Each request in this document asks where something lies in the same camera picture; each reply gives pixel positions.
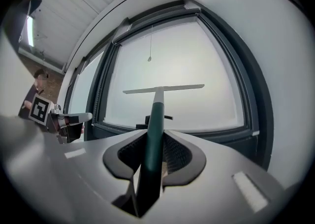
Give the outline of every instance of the hanging cord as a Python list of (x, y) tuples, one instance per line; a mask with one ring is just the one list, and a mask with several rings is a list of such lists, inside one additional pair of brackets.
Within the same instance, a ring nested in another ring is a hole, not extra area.
[(152, 48), (152, 34), (153, 34), (153, 26), (151, 28), (151, 41), (150, 41), (150, 57), (148, 59), (148, 62), (150, 62), (152, 60), (151, 58), (151, 48)]

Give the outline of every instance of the frosted window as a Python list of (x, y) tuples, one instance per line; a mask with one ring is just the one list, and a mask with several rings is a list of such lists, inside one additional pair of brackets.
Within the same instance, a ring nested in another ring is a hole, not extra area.
[(223, 64), (196, 22), (132, 41), (119, 50), (104, 122), (134, 128), (150, 115), (154, 93), (126, 95), (124, 90), (205, 84), (198, 90), (164, 92), (165, 115), (174, 117), (165, 120), (165, 128), (211, 131), (242, 126), (242, 105), (236, 102), (240, 94), (232, 88), (236, 81), (230, 81), (227, 70), (231, 72), (230, 66)]
[[(98, 63), (102, 56), (102, 52), (84, 69), (75, 80), (72, 96), (69, 104), (69, 113), (85, 113), (87, 102), (91, 89), (91, 84), (96, 72)], [(84, 134), (81, 134), (80, 139), (83, 140)]]

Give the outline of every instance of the black mesh panel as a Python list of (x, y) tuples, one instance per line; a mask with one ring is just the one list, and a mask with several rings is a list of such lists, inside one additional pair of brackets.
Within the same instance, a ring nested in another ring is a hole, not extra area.
[(128, 165), (134, 172), (140, 166), (143, 159), (144, 148), (146, 143), (146, 134), (138, 138), (137, 140), (122, 147), (118, 151), (118, 158)]
[(170, 136), (164, 134), (163, 155), (167, 163), (167, 173), (171, 174), (185, 167), (192, 159), (191, 151)]

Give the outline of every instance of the white ceiling panel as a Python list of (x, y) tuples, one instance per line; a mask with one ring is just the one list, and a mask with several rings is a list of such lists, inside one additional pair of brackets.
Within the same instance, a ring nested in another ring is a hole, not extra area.
[(114, 0), (42, 0), (34, 16), (35, 49), (60, 64), (92, 20)]

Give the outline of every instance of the window frame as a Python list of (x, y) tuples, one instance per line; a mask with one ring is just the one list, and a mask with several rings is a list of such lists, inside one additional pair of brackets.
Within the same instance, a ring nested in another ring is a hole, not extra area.
[(65, 95), (65, 99), (64, 99), (64, 106), (63, 106), (63, 113), (67, 114), (69, 112), (69, 106), (71, 103), (71, 97), (72, 97), (72, 92), (73, 92), (73, 88), (74, 88), (74, 83), (78, 77), (78, 75), (82, 72), (82, 69), (84, 67), (84, 65), (86, 64), (86, 57), (83, 57), (83, 59), (81, 60), (80, 64), (78, 65), (77, 68), (75, 68), (73, 75), (71, 77), (70, 80), (70, 84), (68, 86), (68, 90), (67, 93)]
[(110, 38), (112, 42), (108, 43), (107, 47), (105, 48), (94, 76), (95, 80), (92, 83), (93, 87), (91, 87), (87, 106), (87, 112), (92, 113), (93, 118), (89, 123), (90, 126), (87, 125), (85, 137), (86, 140), (108, 137), (135, 130), (134, 128), (126, 128), (104, 123), (102, 119), (100, 120), (99, 118), (100, 114), (106, 114), (107, 96), (111, 76), (115, 67), (119, 48), (122, 46), (122, 43), (124, 43), (129, 38), (134, 37), (147, 29), (150, 29), (152, 26), (156, 27), (158, 25), (187, 17), (196, 17), (200, 20), (200, 22), (205, 24), (205, 26), (210, 30), (210, 32), (215, 36), (219, 44), (222, 46), (225, 54), (228, 54), (229, 62), (232, 66), (236, 81), (239, 86), (239, 91), (241, 93), (244, 125), (238, 128), (226, 130), (185, 133), (213, 142), (224, 143), (233, 141), (235, 139), (251, 137), (253, 134), (256, 134), (259, 131), (255, 96), (253, 95), (252, 86), (245, 68), (243, 67), (237, 53), (228, 42), (226, 37), (202, 13), (201, 8), (197, 6), (196, 8), (185, 7), (185, 9), (179, 10), (173, 10), (172, 8), (169, 8), (169, 11), (164, 11), (161, 15), (155, 15), (149, 19), (142, 17), (143, 21), (138, 23), (135, 27), (131, 27), (131, 29), (129, 29), (130, 25), (132, 25), (130, 19), (126, 18), (123, 20), (123, 22)]
[(274, 141), (274, 117), (269, 89), (259, 64), (250, 48), (238, 33), (220, 16), (195, 0), (183, 0), (186, 6), (200, 8), (201, 13), (211, 20), (224, 34), (237, 52), (252, 84), (256, 98), (259, 134), (253, 161), (265, 170), (268, 169)]

